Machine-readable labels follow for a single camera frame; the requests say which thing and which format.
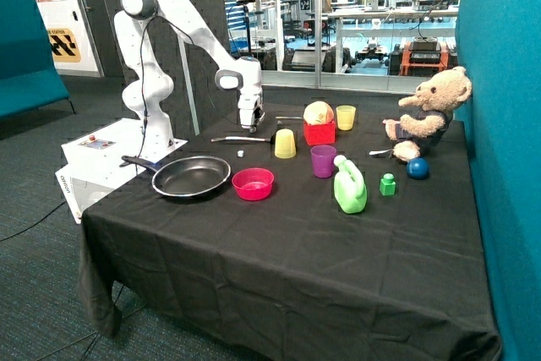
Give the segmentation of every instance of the red box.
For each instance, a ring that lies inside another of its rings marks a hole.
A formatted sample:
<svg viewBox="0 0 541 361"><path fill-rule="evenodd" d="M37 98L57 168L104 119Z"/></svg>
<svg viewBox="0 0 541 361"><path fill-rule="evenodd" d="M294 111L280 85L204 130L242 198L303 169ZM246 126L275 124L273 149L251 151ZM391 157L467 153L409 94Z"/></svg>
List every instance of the red box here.
<svg viewBox="0 0 541 361"><path fill-rule="evenodd" d="M334 144L336 139L334 120L328 124L308 124L304 121L304 138L308 145Z"/></svg>

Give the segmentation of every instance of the orange machine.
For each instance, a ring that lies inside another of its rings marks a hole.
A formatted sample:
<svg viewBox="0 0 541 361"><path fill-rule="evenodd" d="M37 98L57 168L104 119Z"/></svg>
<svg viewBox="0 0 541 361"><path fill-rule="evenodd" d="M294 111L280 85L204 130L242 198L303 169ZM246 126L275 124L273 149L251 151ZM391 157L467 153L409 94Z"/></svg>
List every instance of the orange machine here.
<svg viewBox="0 0 541 361"><path fill-rule="evenodd" d="M402 52L399 75L431 76L449 68L449 47L436 39L409 41Z"/></svg>

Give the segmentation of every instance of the green bottle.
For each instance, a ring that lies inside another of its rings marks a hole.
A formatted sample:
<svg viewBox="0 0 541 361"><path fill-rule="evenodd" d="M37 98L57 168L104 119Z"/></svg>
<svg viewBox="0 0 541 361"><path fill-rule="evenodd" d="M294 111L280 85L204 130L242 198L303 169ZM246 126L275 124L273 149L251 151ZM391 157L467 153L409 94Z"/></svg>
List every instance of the green bottle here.
<svg viewBox="0 0 541 361"><path fill-rule="evenodd" d="M363 174L345 156L336 156L335 199L347 214L359 213L366 206L367 191Z"/></svg>

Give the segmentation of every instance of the purple cup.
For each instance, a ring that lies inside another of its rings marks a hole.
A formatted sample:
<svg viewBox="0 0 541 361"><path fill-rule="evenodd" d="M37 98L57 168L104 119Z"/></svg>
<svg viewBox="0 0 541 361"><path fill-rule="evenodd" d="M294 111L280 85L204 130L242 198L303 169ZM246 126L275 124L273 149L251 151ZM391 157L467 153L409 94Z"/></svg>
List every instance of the purple cup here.
<svg viewBox="0 0 541 361"><path fill-rule="evenodd" d="M332 145L316 145L310 150L312 170L318 178L329 178L335 167L336 148Z"/></svg>

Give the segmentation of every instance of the warning sign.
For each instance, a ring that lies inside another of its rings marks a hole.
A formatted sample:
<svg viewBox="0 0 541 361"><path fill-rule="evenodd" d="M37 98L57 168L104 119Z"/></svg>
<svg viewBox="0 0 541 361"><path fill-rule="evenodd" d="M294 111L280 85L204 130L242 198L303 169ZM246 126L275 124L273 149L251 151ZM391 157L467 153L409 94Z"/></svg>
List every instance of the warning sign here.
<svg viewBox="0 0 541 361"><path fill-rule="evenodd" d="M51 29L49 42L51 43L52 59L55 63L79 63L81 54L75 41L74 33L68 29Z"/></svg>

